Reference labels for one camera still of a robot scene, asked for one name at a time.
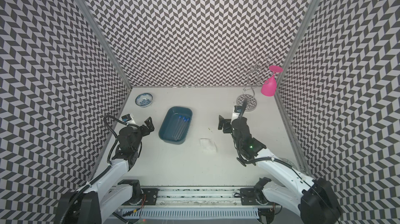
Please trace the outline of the blue white ceramic bowl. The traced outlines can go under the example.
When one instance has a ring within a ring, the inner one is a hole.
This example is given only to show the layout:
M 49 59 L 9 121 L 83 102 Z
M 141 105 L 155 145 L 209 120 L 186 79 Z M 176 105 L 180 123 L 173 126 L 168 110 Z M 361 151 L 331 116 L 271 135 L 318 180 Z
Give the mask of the blue white ceramic bowl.
M 150 93 L 142 93 L 138 95 L 135 99 L 135 104 L 142 108 L 150 106 L 152 102 L 153 102 L 153 95 Z

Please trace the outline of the test tube blue cap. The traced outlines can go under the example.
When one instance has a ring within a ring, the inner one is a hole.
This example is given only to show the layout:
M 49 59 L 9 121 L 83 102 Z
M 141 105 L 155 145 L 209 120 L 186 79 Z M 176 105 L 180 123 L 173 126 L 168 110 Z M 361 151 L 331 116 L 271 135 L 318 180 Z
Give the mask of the test tube blue cap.
M 182 122 L 182 124 L 181 124 L 181 126 L 180 126 L 180 128 L 179 128 L 179 130 L 178 130 L 178 133 L 177 133 L 176 136 L 175 136 L 175 140 L 176 140 L 176 141 L 179 140 L 179 139 L 181 138 L 183 129 L 185 128 L 185 125 L 186 125 L 187 121 L 188 121 L 188 118 L 183 118 L 183 122 Z
M 174 134 L 174 140 L 175 141 L 178 139 L 178 134 L 179 134 L 180 129 L 181 129 L 182 125 L 184 124 L 184 122 L 185 122 L 185 117 L 184 116 L 180 116 L 179 120 L 178 120 L 176 131 L 175 131 L 175 134 Z
M 178 116 L 178 120 L 176 122 L 175 130 L 174 130 L 173 135 L 172 135 L 173 140 L 175 140 L 175 136 L 178 133 L 178 130 L 179 130 L 181 124 L 182 124 L 182 115 L 179 115 Z
M 186 123 L 186 125 L 185 125 L 185 128 L 183 129 L 181 138 L 178 140 L 178 142 L 184 141 L 184 139 L 185 139 L 185 137 L 186 137 L 186 133 L 187 133 L 187 131 L 188 131 L 188 127 L 189 127 L 189 125 L 190 125 L 190 120 L 191 120 L 191 119 L 188 118 L 188 121 L 187 121 L 187 123 Z

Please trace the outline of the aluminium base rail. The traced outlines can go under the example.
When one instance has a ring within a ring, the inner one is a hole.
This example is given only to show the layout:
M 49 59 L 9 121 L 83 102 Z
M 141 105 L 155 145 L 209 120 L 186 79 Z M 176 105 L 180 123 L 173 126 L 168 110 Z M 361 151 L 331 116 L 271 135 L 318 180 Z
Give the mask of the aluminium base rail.
M 334 224 L 341 215 L 331 184 L 324 179 L 301 180 L 294 190 L 261 178 L 253 188 L 144 188 L 137 180 L 120 182 L 114 190 L 81 191 L 64 194 L 58 202 L 55 221 L 59 224 L 101 224 L 124 204 L 210 205 L 241 201 L 243 206 L 278 204 L 299 215 L 305 224 Z

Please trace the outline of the teal plastic tray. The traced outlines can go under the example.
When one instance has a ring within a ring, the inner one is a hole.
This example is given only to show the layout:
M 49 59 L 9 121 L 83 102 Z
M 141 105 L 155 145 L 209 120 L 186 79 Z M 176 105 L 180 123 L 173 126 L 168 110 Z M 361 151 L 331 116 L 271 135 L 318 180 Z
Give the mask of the teal plastic tray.
M 186 107 L 171 107 L 163 120 L 158 136 L 166 143 L 180 145 L 189 131 L 193 112 Z

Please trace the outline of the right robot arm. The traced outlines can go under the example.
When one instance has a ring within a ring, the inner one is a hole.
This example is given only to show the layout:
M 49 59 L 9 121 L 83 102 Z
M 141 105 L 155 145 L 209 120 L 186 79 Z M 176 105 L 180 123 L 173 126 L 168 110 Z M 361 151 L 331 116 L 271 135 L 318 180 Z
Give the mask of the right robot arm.
M 260 204 L 277 203 L 300 216 L 305 224 L 339 223 L 343 210 L 329 181 L 308 176 L 276 156 L 252 137 L 245 117 L 220 116 L 218 129 L 231 135 L 241 165 L 258 166 L 278 180 L 261 179 L 254 190 Z

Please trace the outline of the pink plastic wine glass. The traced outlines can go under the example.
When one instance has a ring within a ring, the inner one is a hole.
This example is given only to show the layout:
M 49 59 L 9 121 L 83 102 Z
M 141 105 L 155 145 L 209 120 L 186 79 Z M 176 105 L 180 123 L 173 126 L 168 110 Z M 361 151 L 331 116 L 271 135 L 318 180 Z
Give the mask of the pink plastic wine glass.
M 267 79 L 261 87 L 261 93 L 264 96 L 273 97 L 277 90 L 277 81 L 275 76 L 283 72 L 283 68 L 277 65 L 271 65 L 269 70 L 272 72 L 272 77 Z

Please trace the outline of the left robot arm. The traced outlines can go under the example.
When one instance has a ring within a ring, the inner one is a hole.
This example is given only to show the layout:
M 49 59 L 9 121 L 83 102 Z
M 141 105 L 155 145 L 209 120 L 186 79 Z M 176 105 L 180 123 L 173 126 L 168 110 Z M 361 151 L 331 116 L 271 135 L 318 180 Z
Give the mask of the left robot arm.
M 102 224 L 111 215 L 124 218 L 116 211 L 124 203 L 143 206 L 146 195 L 139 180 L 124 180 L 141 155 L 142 138 L 155 130 L 152 118 L 138 126 L 132 121 L 117 120 L 124 127 L 116 133 L 115 142 L 107 156 L 107 167 L 97 177 L 74 192 L 63 194 L 58 201 L 57 224 Z

